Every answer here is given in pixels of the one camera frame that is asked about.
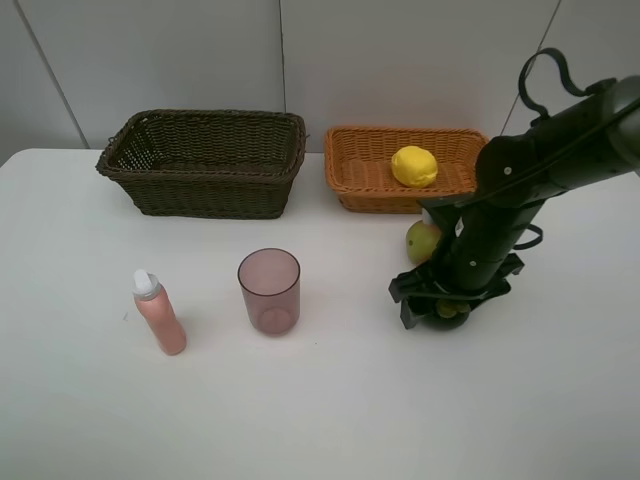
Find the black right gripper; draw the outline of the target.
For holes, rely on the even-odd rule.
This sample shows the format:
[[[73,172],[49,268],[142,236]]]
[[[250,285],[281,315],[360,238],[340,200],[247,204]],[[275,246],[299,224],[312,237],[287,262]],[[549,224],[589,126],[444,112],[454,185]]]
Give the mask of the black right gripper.
[[[482,304],[511,291],[507,281],[524,262],[515,253],[497,261],[482,260],[477,244],[446,235],[432,258],[391,280],[389,293],[401,302],[400,319],[406,330],[419,324],[435,327],[439,317],[433,299],[468,300],[473,312]]]

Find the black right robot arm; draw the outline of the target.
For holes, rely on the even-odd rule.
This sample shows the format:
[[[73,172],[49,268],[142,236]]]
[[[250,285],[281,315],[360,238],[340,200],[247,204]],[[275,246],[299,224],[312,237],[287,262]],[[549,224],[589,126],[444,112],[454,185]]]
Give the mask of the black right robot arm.
[[[421,201],[442,237],[429,260],[390,283],[406,329],[463,325],[480,305],[510,292],[508,277],[524,267],[519,251],[543,240],[532,221],[548,199],[639,167],[639,78],[608,78],[581,89],[560,50],[541,52],[557,64],[564,90],[580,101],[550,115],[531,99],[521,73],[521,101],[538,115],[530,129],[497,136],[481,149],[475,192]]]

